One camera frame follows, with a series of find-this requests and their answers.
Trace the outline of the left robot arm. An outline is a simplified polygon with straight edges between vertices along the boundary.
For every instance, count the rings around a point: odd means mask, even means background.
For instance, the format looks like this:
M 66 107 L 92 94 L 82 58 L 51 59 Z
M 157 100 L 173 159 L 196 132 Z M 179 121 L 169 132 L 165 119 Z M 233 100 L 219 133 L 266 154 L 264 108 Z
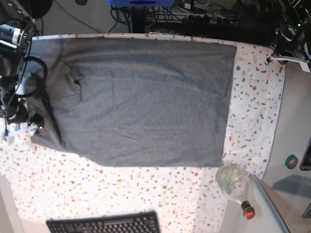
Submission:
M 275 39 L 270 47 L 272 55 L 266 64 L 277 60 L 311 65 L 311 2 L 309 0 L 272 0 L 273 11 L 280 23 L 275 29 Z

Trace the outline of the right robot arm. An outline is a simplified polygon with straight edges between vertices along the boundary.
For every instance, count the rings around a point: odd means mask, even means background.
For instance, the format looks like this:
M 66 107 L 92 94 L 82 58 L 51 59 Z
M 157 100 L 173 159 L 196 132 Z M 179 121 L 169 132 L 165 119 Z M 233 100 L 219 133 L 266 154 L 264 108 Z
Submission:
M 47 78 L 46 64 L 39 58 L 27 55 L 32 44 L 35 20 L 42 18 L 51 8 L 51 0 L 2 0 L 0 2 L 0 116 L 7 124 L 27 123 L 36 130 L 44 127 L 42 116 L 29 116 L 21 99 L 37 94 Z M 20 70 L 25 71 L 28 62 L 42 66 L 43 77 L 34 91 L 17 94 L 21 84 Z

